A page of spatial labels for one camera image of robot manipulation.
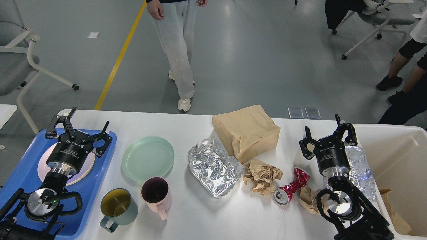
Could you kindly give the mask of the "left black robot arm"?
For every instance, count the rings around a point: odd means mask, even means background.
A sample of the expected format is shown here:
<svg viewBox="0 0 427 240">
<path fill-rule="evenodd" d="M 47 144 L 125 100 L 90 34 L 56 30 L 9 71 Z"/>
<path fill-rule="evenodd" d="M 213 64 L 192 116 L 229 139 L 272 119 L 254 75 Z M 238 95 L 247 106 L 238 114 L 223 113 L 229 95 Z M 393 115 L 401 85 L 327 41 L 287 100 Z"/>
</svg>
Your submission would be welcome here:
<svg viewBox="0 0 427 240">
<path fill-rule="evenodd" d="M 1 190 L 2 240 L 73 240 L 87 223 L 116 144 L 108 131 L 73 128 L 55 115 Z"/>
</svg>

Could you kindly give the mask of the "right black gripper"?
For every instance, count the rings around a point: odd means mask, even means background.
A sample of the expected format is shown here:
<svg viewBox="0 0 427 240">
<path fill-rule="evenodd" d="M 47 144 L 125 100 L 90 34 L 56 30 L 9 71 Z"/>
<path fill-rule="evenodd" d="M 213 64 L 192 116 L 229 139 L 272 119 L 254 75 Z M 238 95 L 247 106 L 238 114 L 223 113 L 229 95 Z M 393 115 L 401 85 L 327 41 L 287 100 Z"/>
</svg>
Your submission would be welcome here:
<svg viewBox="0 0 427 240">
<path fill-rule="evenodd" d="M 337 128 L 332 137 L 325 137 L 319 140 L 312 138 L 311 130 L 305 126 L 305 136 L 299 141 L 302 155 L 305 159 L 311 160 L 316 156 L 319 173 L 324 177 L 348 175 L 350 165 L 345 152 L 345 146 L 357 146 L 357 136 L 351 123 L 346 123 L 335 114 Z"/>
</svg>

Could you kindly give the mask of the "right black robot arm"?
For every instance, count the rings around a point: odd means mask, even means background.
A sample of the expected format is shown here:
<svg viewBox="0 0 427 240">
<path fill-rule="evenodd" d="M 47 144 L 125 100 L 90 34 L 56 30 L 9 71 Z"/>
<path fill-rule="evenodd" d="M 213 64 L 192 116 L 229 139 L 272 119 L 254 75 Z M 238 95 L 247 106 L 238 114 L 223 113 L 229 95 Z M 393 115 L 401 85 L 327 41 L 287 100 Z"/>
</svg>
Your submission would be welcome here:
<svg viewBox="0 0 427 240">
<path fill-rule="evenodd" d="M 332 135 L 314 140 L 305 126 L 305 136 L 299 141 L 303 156 L 316 157 L 319 173 L 329 187 L 316 196 L 320 215 L 337 229 L 336 240 L 392 240 L 389 222 L 368 198 L 350 181 L 351 170 L 345 146 L 358 144 L 355 129 L 335 115 L 337 128 Z"/>
</svg>

